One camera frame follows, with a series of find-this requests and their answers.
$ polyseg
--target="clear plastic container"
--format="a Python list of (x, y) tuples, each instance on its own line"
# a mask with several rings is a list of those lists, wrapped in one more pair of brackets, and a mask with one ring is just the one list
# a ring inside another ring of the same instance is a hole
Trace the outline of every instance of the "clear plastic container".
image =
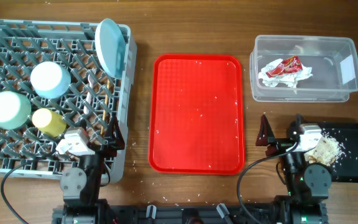
[[(258, 73), (266, 64), (297, 55), (312, 77), (296, 88), (267, 87)], [(358, 58), (352, 39), (295, 35), (259, 35), (250, 55), (252, 96), (263, 102), (345, 102), (358, 91)]]

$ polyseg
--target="wooden table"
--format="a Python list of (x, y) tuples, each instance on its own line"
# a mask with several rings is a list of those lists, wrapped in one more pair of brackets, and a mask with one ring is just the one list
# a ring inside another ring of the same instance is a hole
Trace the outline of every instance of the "wooden table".
[[(285, 136), (296, 113), (320, 121), (358, 122), (358, 92), (346, 103), (258, 103), (252, 99), (249, 81), (249, 55), (259, 34), (350, 37), (358, 54), (358, 1), (47, 1), (19, 0), (12, 4), (0, 0), (0, 19), (99, 22), (109, 17), (127, 24), (137, 42), (124, 177), (102, 188), (99, 196), (111, 205), (238, 203), (238, 175), (168, 175), (150, 168), (150, 95), (153, 64), (160, 54), (230, 54), (241, 61), (248, 164), (265, 156), (265, 149), (254, 144), (263, 113), (277, 137)], [(286, 194), (275, 173), (275, 163), (264, 162), (248, 173), (242, 184), (246, 201), (269, 202), (277, 194)], [(335, 183), (329, 193), (326, 203), (330, 222), (358, 223), (358, 184)], [(30, 223), (50, 223), (52, 209), (63, 204), (56, 180), (9, 179), (6, 195)], [(0, 194), (0, 223), (18, 222)]]

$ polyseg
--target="mint green cup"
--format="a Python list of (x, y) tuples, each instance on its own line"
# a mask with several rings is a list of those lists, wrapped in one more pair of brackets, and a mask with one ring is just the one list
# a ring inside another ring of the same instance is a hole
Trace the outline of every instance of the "mint green cup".
[(0, 128), (19, 128), (30, 114), (31, 103), (27, 97), (12, 91), (0, 93)]

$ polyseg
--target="wire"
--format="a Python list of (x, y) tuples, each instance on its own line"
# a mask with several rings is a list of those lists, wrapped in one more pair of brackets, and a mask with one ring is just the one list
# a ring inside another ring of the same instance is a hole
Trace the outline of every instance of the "wire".
[(30, 160), (30, 161), (27, 161), (13, 169), (11, 169), (8, 173), (5, 174), (4, 178), (2, 179), (1, 181), (1, 196), (2, 196), (2, 199), (4, 199), (4, 202), (6, 204), (6, 206), (11, 210), (11, 212), (22, 222), (22, 223), (25, 223), (25, 224), (28, 224), (28, 222), (26, 222), (19, 214), (17, 211), (15, 211), (12, 207), (12, 205), (9, 203), (9, 201), (7, 200), (6, 196), (5, 196), (5, 191), (4, 191), (4, 185), (5, 185), (5, 181), (6, 179), (9, 177), (9, 175), (11, 175), (15, 170), (17, 169), (20, 169), (21, 167), (24, 167), (26, 165), (30, 165), (31, 163), (33, 162), (37, 162), (41, 159), (46, 159), (48, 156), (51, 156), (53, 155), (53, 153), (55, 153), (55, 151), (53, 152), (50, 152), (40, 158), (36, 158), (36, 159), (33, 159), (33, 160)]
[(280, 164), (280, 161), (278, 161), (277, 164), (276, 164), (277, 175), (278, 175), (278, 177), (280, 178), (281, 182), (283, 182), (283, 185), (286, 185), (286, 184), (285, 184), (285, 180), (283, 179), (283, 177), (282, 177), (281, 174), (280, 174), (280, 171), (278, 171), (278, 165), (279, 165), (279, 164)]
[(239, 177), (239, 180), (237, 181), (237, 198), (239, 199), (239, 202), (240, 202), (240, 205), (242, 207), (242, 209), (246, 212), (246, 214), (256, 223), (258, 224), (263, 224), (261, 223), (259, 220), (257, 220), (249, 211), (248, 209), (246, 208), (246, 206), (244, 205), (244, 203), (242, 202), (242, 199), (241, 199), (241, 193), (240, 193), (240, 186), (241, 186), (241, 180), (242, 178), (245, 176), (245, 174), (247, 173), (247, 171), (249, 169), (251, 169), (253, 166), (255, 166), (256, 164), (258, 163), (261, 163), (261, 162), (264, 162), (264, 161), (267, 161), (267, 160), (271, 160), (271, 159), (276, 159), (276, 158), (279, 158), (279, 157), (282, 157), (282, 156), (285, 156), (291, 152), (293, 152), (299, 145), (299, 142), (297, 141), (295, 143), (294, 146), (292, 146), (292, 148), (287, 151), (287, 152), (284, 152), (284, 153), (281, 153), (279, 155), (276, 155), (276, 156), (272, 156), (272, 157), (266, 157), (266, 158), (263, 158), (263, 159), (259, 159), (255, 162), (253, 162), (251, 165), (249, 165), (245, 170), (243, 170), (240, 174), (240, 177)]
[(109, 172), (109, 168), (107, 167), (107, 164), (106, 164), (106, 163), (104, 163), (104, 170), (106, 171), (107, 176), (109, 177), (109, 182), (107, 182), (107, 184), (102, 184), (102, 185), (100, 185), (100, 187), (105, 187), (105, 186), (107, 186), (107, 185), (110, 184), (110, 172)]

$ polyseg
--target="dish rack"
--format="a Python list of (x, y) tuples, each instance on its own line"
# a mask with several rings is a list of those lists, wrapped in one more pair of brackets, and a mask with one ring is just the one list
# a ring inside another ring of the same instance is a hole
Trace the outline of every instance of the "dish rack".
[[(130, 28), (119, 25), (126, 41), (125, 69), (122, 80), (109, 77), (96, 55), (94, 36), (97, 25), (0, 20), (0, 92), (21, 93), (30, 100), (32, 111), (48, 108), (62, 115), (70, 127), (79, 126), (80, 121), (85, 120), (87, 133), (96, 144), (104, 140), (102, 131), (107, 128), (108, 122), (103, 120), (103, 111), (106, 111), (109, 117), (117, 116), (122, 136), (127, 142), (127, 113), (131, 85), (134, 83), (137, 46)], [(71, 74), (69, 90), (57, 99), (37, 96), (30, 83), (32, 69), (45, 61), (55, 62)], [(88, 83), (88, 76), (97, 80), (93, 88)], [(88, 93), (92, 96), (91, 104), (85, 101)], [(89, 114), (84, 114), (84, 107), (89, 109)], [(13, 167), (54, 150), (61, 138), (41, 133), (30, 118), (18, 130), (0, 128), (0, 177)], [(123, 175), (126, 147), (118, 151), (116, 157), (105, 160), (111, 182), (119, 181)], [(11, 176), (60, 179), (64, 170), (77, 164), (75, 157), (55, 153), (15, 171)], [(103, 174), (102, 183), (107, 181), (108, 175)]]

